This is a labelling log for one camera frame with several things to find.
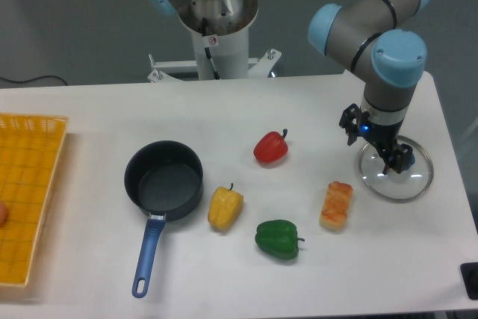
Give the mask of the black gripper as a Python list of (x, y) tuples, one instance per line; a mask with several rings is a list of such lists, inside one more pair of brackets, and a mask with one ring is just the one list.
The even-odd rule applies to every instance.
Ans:
[(354, 144), (359, 137), (357, 121), (360, 119), (360, 135), (382, 155), (383, 174), (389, 170), (402, 173), (410, 168), (410, 145), (399, 144), (397, 135), (404, 120), (402, 111), (387, 112), (362, 109), (351, 104), (342, 113), (339, 126), (347, 135), (347, 145)]

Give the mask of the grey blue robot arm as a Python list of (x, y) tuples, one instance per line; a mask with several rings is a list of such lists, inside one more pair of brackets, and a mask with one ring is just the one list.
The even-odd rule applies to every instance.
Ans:
[[(307, 38), (364, 82), (360, 105), (349, 106), (340, 127), (348, 143), (364, 138), (386, 170), (397, 173), (414, 163), (413, 148), (398, 133), (426, 62), (424, 41), (400, 24), (430, 0), (360, 0), (345, 8), (322, 6), (312, 17)], [(163, 14), (177, 14), (190, 32), (200, 79), (246, 78), (249, 27), (258, 0), (150, 0)]]

